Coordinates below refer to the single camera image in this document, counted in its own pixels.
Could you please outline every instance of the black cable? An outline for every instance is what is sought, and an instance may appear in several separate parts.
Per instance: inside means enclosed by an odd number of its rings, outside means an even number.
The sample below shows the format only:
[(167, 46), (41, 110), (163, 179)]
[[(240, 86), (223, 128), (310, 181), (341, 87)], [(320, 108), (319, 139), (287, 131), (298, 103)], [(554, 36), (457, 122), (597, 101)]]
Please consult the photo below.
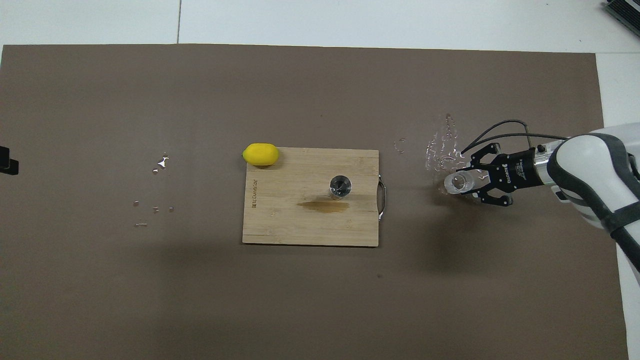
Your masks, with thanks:
[(567, 137), (564, 136), (556, 136), (556, 135), (546, 135), (546, 134), (536, 134), (536, 133), (509, 133), (509, 134), (501, 134), (501, 135), (495, 135), (495, 136), (491, 136), (488, 137), (486, 139), (482, 139), (478, 142), (474, 142), (472, 144), (470, 144), (469, 146), (467, 146), (466, 149), (462, 150), (460, 152), (460, 154), (464, 154), (465, 152), (471, 150), (472, 148), (485, 143), (485, 142), (489, 142), (491, 140), (495, 140), (495, 139), (499, 139), (499, 138), (508, 138), (510, 136), (531, 136), (534, 138), (547, 138), (547, 139), (556, 139), (556, 140), (567, 140)]
[[(509, 122), (517, 122), (518, 124), (521, 124), (522, 126), (524, 126), (524, 132), (525, 133), (529, 133), (529, 126), (527, 125), (526, 122), (522, 121), (522, 120), (516, 120), (516, 119), (509, 119), (509, 120), (504, 120), (504, 121), (500, 121), (494, 125), (492, 125), (491, 127), (489, 127), (487, 130), (484, 130), (484, 132), (482, 134), (480, 134), (480, 136), (478, 136), (474, 141), (470, 142), (469, 145), (462, 150), (461, 154), (464, 154), (466, 151), (468, 151), (469, 149), (471, 149), (472, 147), (475, 146), (476, 142), (480, 139), (482, 139), (482, 137), (484, 135), (486, 135), (489, 131), (495, 129), (496, 127), (502, 125), (502, 124), (507, 124)], [(531, 143), (531, 137), (527, 136), (527, 143), (529, 143), (529, 148), (533, 147), (533, 144)]]

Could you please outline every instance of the lemon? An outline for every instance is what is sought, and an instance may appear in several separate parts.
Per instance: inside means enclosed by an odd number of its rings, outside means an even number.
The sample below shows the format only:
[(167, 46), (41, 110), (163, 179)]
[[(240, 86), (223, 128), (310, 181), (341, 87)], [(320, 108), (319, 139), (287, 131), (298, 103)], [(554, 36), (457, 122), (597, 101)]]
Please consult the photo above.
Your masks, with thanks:
[(255, 166), (272, 165), (278, 161), (280, 152), (272, 143), (253, 143), (242, 152), (246, 162)]

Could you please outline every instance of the brown mat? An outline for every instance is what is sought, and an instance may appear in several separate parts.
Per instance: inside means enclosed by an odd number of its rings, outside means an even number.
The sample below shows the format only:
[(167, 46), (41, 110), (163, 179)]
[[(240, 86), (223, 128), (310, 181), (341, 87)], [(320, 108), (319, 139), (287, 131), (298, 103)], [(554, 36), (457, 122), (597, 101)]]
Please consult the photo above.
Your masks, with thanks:
[[(461, 143), (513, 118), (597, 129), (595, 57), (6, 46), (0, 355), (626, 358), (613, 241), (546, 188), (510, 208), (435, 192), (424, 150), (446, 113)], [(252, 142), (380, 150), (380, 247), (243, 245)]]

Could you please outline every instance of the black velcro strap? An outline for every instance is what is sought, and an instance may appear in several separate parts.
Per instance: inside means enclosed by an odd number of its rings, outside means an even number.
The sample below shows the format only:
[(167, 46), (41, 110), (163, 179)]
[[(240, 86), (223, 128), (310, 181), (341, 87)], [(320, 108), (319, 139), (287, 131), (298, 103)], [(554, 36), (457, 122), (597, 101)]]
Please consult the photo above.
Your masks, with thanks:
[(603, 217), (600, 221), (602, 222), (602, 226), (611, 234), (620, 227), (638, 220), (640, 220), (640, 201), (617, 209), (613, 213)]

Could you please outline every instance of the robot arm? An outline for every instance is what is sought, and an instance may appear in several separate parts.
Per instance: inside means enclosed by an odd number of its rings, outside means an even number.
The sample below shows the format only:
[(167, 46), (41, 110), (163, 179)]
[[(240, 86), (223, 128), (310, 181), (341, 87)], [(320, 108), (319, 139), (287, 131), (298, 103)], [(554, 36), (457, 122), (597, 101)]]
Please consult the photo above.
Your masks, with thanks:
[(640, 123), (610, 127), (561, 143), (547, 163), (547, 172), (582, 216), (604, 228), (640, 271), (636, 154), (640, 154)]

